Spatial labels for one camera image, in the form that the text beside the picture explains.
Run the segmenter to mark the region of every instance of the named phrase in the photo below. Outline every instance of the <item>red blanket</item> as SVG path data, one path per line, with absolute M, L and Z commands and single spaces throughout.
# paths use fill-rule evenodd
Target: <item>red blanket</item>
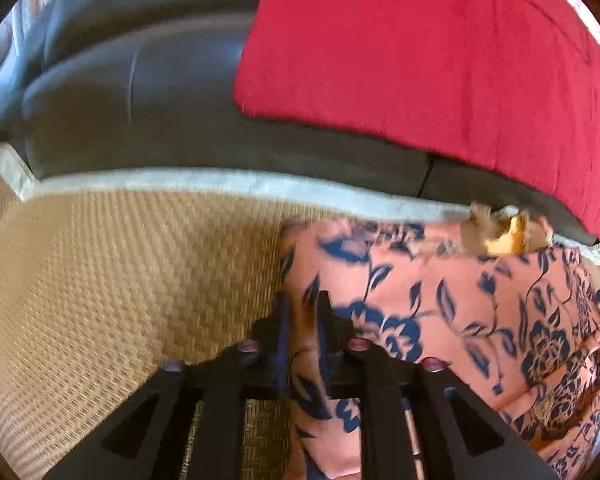
M 260 0 L 235 99 L 497 171 L 600 237 L 600 47 L 565 0 Z

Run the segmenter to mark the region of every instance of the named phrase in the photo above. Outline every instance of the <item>screw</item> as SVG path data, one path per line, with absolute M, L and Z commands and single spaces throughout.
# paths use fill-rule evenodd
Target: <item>screw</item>
M 349 350 L 352 352 L 364 352 L 370 348 L 371 341 L 369 341 L 369 339 L 362 339 L 361 337 L 349 339 Z
M 446 368 L 446 363 L 437 357 L 426 357 L 422 360 L 421 364 L 427 372 L 431 372 L 433 374 Z
M 181 372 L 184 369 L 184 362 L 177 357 L 165 357 L 162 361 L 162 369 L 165 372 Z
M 255 339 L 243 339 L 238 342 L 238 350 L 245 353 L 258 352 L 260 351 L 260 343 Z

